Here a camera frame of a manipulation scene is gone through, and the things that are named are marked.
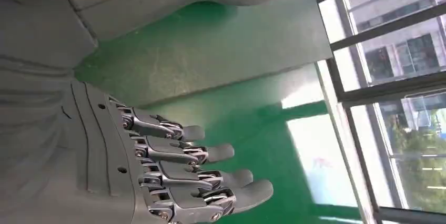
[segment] window pane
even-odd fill
[[[333,43],[443,1],[326,0],[320,8],[329,40]],[[344,90],[445,70],[444,27],[444,16],[441,16],[336,51]]]
[[[335,51],[344,90],[444,71],[442,22],[441,18],[430,19]]]
[[[351,110],[378,204],[446,213],[446,90]]]

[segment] robotic hand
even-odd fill
[[[138,183],[152,215],[169,223],[214,222],[272,196],[272,184],[254,181],[250,170],[204,170],[200,165],[231,158],[234,149],[230,144],[193,145],[205,137],[201,127],[183,126],[115,99],[110,102],[121,112],[123,128],[134,141],[135,158],[142,166]]]

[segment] window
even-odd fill
[[[393,77],[389,54],[385,47],[366,52],[366,61],[372,81]]]
[[[394,183],[388,188],[393,194],[391,202],[381,196],[378,203],[446,213],[446,93],[417,94],[401,100],[352,107],[356,124],[366,122],[364,119],[370,117],[369,113],[378,115],[377,120],[367,123],[376,123],[381,129],[375,134],[378,136],[376,148],[381,146],[385,152],[375,153],[384,154],[384,157],[368,154],[367,165],[373,170],[377,165],[374,158],[380,158],[380,165],[388,166],[388,169],[382,169],[387,173],[383,178]],[[370,133],[362,130],[358,134],[361,145],[368,146],[364,141],[369,140]],[[380,186],[374,185],[377,194],[383,193],[383,182],[389,184],[382,181]]]
[[[396,49],[405,74],[427,72],[440,66],[430,34],[397,44]]]
[[[339,111],[340,131],[358,154],[359,162],[349,165],[360,164],[357,182],[366,186],[359,190],[369,192],[360,199],[367,205],[364,220],[446,223],[444,2],[321,3],[335,56],[323,68],[334,89],[327,97],[336,97],[334,120]]]
[[[388,12],[388,13],[385,13],[382,16],[378,16],[378,17],[375,17],[368,21],[359,23],[357,25],[357,29],[359,32],[361,32],[366,29],[370,29],[370,28],[379,26],[383,23],[393,21],[395,19],[409,15],[411,13],[414,13],[418,10],[421,10],[421,9],[424,9],[424,8],[427,8],[430,6],[432,6],[432,3],[430,0],[420,0],[420,1],[414,2],[412,4],[406,5],[404,7],[397,8],[393,11]]]

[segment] screw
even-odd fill
[[[165,219],[165,220],[167,220],[167,218],[169,218],[169,214],[166,213],[166,212],[160,212],[160,213],[158,214],[158,216],[160,216],[161,218],[163,218],[163,219]]]
[[[143,155],[144,155],[144,152],[142,152],[141,150],[136,150],[136,151],[135,151],[135,156],[137,156],[137,157],[143,157]]]
[[[220,219],[220,217],[221,217],[221,212],[218,212],[218,213],[214,214],[210,219],[212,221],[216,221],[216,220]]]

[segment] tree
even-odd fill
[[[446,190],[429,188],[446,186],[446,158],[420,157],[446,153],[446,141],[434,129],[406,132],[396,123],[392,133],[393,152],[405,154],[397,164],[410,208],[446,212]]]

